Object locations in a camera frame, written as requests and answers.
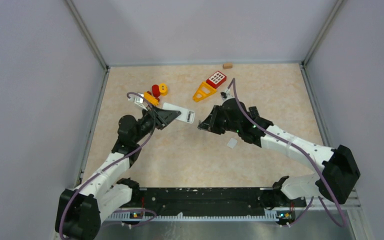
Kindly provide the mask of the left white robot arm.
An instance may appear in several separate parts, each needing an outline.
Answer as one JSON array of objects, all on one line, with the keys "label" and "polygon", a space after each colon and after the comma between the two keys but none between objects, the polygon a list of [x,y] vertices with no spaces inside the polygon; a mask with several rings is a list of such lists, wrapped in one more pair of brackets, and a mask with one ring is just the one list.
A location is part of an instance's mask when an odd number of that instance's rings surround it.
[{"label": "left white robot arm", "polygon": [[181,114],[151,106],[142,110],[139,119],[129,114],[119,119],[117,140],[103,164],[59,197],[55,231],[62,240],[93,240],[113,212],[140,202],[139,191],[117,180],[133,166],[154,131],[163,130]]}]

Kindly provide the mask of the white remote control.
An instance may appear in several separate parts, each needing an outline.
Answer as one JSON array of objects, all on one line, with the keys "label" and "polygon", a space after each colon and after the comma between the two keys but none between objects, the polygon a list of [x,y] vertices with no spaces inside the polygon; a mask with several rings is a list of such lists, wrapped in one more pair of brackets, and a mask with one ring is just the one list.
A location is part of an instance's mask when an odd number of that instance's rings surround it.
[{"label": "white remote control", "polygon": [[188,123],[188,124],[193,124],[194,123],[195,115],[196,114],[191,109],[188,109],[188,108],[185,108],[185,107],[181,107],[181,106],[178,106],[178,105],[174,105],[174,104],[171,104],[171,103],[168,103],[168,102],[165,102],[162,105],[162,109],[163,110],[171,110],[171,111],[179,111],[180,115],[176,118],[176,120],[181,121],[181,122],[185,122],[185,123]]}]

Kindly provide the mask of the white battery cover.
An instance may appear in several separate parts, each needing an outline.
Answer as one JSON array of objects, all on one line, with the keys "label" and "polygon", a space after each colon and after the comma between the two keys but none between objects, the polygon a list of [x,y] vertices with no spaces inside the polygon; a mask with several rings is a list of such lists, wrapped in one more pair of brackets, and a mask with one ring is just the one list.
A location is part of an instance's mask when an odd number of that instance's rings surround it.
[{"label": "white battery cover", "polygon": [[238,144],[238,141],[235,139],[235,138],[231,138],[228,143],[226,144],[226,146],[230,149],[234,149],[235,146]]}]

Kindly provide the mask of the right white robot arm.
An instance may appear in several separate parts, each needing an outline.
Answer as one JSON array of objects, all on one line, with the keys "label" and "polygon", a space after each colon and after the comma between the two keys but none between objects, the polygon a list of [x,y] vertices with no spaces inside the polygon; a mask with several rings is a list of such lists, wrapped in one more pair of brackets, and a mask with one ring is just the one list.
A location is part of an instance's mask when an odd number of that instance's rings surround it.
[{"label": "right white robot arm", "polygon": [[214,105],[198,129],[222,135],[237,133],[246,143],[274,150],[310,168],[313,174],[284,176],[273,184],[273,200],[287,206],[300,197],[324,197],[343,205],[361,176],[350,148],[323,146],[297,137],[259,115],[255,106],[246,108],[234,98]]}]

